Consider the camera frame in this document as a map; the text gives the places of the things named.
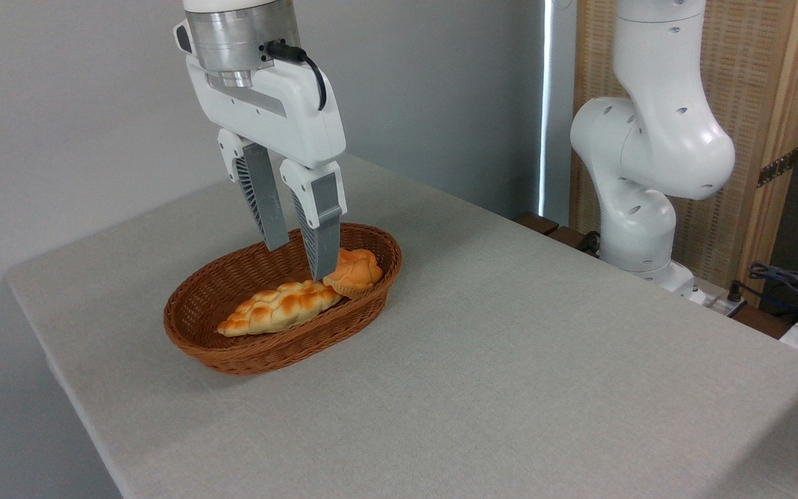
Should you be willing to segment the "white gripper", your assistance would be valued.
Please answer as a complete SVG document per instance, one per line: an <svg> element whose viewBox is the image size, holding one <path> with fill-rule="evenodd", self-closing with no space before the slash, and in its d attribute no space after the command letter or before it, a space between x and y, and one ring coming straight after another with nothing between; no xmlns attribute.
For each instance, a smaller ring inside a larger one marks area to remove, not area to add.
<svg viewBox="0 0 798 499"><path fill-rule="evenodd" d="M268 149L291 159L280 174L292 191L312 278L323 280L337 266L346 213L342 172L333 161L346 138L329 79L300 58L301 48L276 38L252 42L259 69L235 87L225 73L200 65L187 20L174 32L197 101L222 127L218 143L230 180L240 185L270 252L290 238Z"/></svg>

